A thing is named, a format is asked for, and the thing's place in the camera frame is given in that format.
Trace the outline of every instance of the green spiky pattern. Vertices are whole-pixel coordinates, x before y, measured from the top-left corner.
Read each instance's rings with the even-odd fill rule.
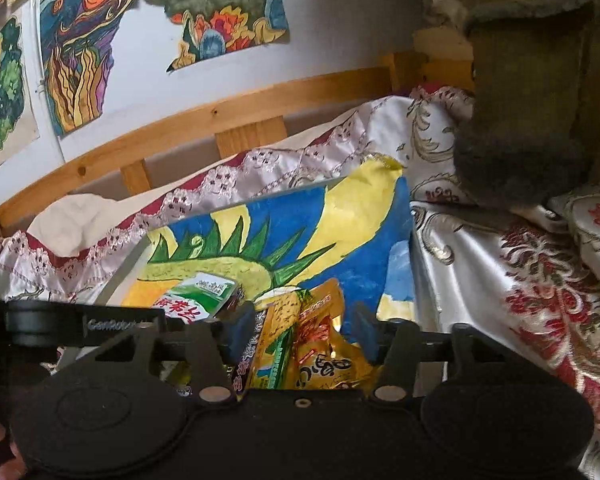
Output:
[[[243,231],[244,221],[240,218],[229,239],[222,245],[218,223],[212,220],[212,227],[205,238],[185,232],[171,257],[167,240],[160,235],[158,245],[149,259],[150,265],[140,279],[184,280],[195,272],[206,271],[238,281],[244,289],[245,298],[253,299],[267,290],[286,285],[335,245],[328,245],[278,267],[279,262],[298,243],[304,228],[296,231],[267,256],[262,253],[269,235],[269,219],[240,250]]]

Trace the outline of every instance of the wooden bed frame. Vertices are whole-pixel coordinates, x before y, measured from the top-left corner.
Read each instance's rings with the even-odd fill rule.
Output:
[[[472,62],[429,60],[416,52],[390,54],[376,68],[289,81],[185,110],[117,137],[26,187],[0,205],[0,226],[7,233],[16,222],[114,171],[122,173],[131,195],[148,191],[152,184],[145,158],[192,140],[215,136],[225,158],[285,139],[284,115],[371,100],[434,80],[473,90]]]

